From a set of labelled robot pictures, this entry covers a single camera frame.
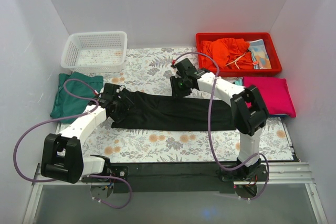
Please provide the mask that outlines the black t shirt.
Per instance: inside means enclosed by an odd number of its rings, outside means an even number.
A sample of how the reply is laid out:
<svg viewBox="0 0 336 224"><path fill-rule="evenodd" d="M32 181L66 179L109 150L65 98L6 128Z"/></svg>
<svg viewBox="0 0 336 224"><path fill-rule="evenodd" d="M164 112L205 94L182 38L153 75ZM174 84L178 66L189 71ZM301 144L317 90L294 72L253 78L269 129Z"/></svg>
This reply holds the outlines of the black t shirt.
<svg viewBox="0 0 336 224"><path fill-rule="evenodd" d="M209 99L173 98L131 92L134 106L112 128L159 131L207 131Z"/></svg>

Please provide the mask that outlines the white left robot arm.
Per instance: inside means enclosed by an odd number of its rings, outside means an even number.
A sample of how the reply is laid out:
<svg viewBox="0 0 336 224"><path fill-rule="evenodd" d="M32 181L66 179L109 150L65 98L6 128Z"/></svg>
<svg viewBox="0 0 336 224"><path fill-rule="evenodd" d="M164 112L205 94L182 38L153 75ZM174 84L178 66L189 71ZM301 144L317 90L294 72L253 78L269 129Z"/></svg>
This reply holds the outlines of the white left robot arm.
<svg viewBox="0 0 336 224"><path fill-rule="evenodd" d="M46 136L41 175L72 184L90 175L100 182L108 181L112 175L110 159L101 155L84 157L82 146L107 118L121 122L133 107L134 98L124 85L105 84L103 92L89 100L83 116L58 134Z"/></svg>

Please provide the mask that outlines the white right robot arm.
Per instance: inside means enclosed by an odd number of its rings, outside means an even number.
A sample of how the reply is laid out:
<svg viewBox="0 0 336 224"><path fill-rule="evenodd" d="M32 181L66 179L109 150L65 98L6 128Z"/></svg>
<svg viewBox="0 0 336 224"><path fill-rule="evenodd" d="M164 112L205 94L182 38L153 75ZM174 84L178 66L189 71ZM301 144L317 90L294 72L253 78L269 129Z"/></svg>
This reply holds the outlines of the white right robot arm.
<svg viewBox="0 0 336 224"><path fill-rule="evenodd" d="M217 73L207 69L197 69L189 59L181 61L173 60L172 68L177 70L176 76L170 77L172 95L185 97L191 94L193 89L209 93L211 95L208 107L207 129L208 139L215 162L221 170L232 172L238 170L238 176L242 180L251 180L256 174L256 166L259 164L260 137L269 117L265 102L256 86L244 87L232 84ZM213 97L224 101L230 106L233 123L239 131L240 151L237 165L229 168L223 166L214 151L211 135L211 116Z"/></svg>

